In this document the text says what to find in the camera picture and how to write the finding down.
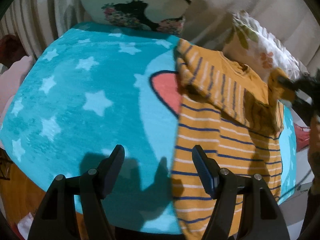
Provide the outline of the orange striped child sweater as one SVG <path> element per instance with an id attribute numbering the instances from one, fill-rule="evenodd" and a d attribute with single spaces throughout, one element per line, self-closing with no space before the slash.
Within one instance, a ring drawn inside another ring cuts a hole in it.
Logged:
<path id="1" fill-rule="evenodd" d="M 215 200 L 206 194 L 196 172 L 191 156 L 195 145 L 234 174 L 260 174 L 274 198 L 280 198 L 284 90 L 277 78 L 284 72 L 276 68 L 263 81 L 249 66 L 186 40 L 179 41 L 177 53 L 182 99 L 172 195 L 184 236 L 201 239 Z"/>

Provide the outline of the red cloth item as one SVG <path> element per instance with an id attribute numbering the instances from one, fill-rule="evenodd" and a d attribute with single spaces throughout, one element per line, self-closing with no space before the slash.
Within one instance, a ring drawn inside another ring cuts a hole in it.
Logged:
<path id="1" fill-rule="evenodd" d="M 302 127 L 294 123 L 294 129 L 295 129 L 295 135 L 296 135 L 297 152 L 300 152 L 309 146 L 310 128 Z"/>

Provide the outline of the white leaf print pillow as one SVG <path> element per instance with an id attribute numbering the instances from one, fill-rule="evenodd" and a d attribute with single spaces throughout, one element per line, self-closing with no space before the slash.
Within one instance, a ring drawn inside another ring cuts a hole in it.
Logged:
<path id="1" fill-rule="evenodd" d="M 222 52 L 228 59 L 251 67 L 264 82 L 274 68 L 281 68 L 291 80 L 302 73 L 301 62 L 243 10 L 233 14 L 231 31 Z"/>

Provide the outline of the turquoise star cartoon blanket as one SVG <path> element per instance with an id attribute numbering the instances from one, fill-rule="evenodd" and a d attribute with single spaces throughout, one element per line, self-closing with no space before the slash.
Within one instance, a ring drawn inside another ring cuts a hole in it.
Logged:
<path id="1" fill-rule="evenodd" d="M 1 141 L 12 160 L 47 190 L 58 174 L 79 176 L 123 145 L 125 161 L 103 202 L 112 225 L 183 233 L 172 195 L 182 87 L 179 39 L 82 23 L 54 41 L 14 96 Z M 279 137 L 284 202 L 296 182 L 293 118 Z"/>

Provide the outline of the pink cloth pile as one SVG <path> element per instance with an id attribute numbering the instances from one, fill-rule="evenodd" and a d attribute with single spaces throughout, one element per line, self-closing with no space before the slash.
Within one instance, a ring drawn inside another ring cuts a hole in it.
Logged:
<path id="1" fill-rule="evenodd" d="M 1 119 L 4 118 L 13 96 L 33 66 L 33 57 L 24 56 L 1 75 Z"/>

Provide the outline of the cream floral print pillow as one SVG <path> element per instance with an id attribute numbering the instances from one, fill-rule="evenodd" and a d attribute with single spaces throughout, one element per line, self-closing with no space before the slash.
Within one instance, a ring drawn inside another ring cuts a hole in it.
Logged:
<path id="1" fill-rule="evenodd" d="M 180 36 L 190 0 L 80 0 L 94 22 Z"/>

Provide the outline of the beige striped curtain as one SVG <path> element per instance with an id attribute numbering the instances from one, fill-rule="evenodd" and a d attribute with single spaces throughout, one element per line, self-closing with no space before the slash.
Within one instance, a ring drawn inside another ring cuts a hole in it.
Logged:
<path id="1" fill-rule="evenodd" d="M 16 36 L 37 59 L 71 27 L 90 20 L 80 0 L 13 0 L 1 19 L 1 37 Z"/>

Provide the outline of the orange wooden bed frame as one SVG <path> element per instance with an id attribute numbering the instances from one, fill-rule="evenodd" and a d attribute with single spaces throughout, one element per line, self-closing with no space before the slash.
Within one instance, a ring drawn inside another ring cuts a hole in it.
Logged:
<path id="1" fill-rule="evenodd" d="M 45 192 L 33 183 L 15 164 L 10 168 L 10 179 L 1 180 L 1 198 L 10 226 L 17 224 L 27 214 L 34 215 Z"/>

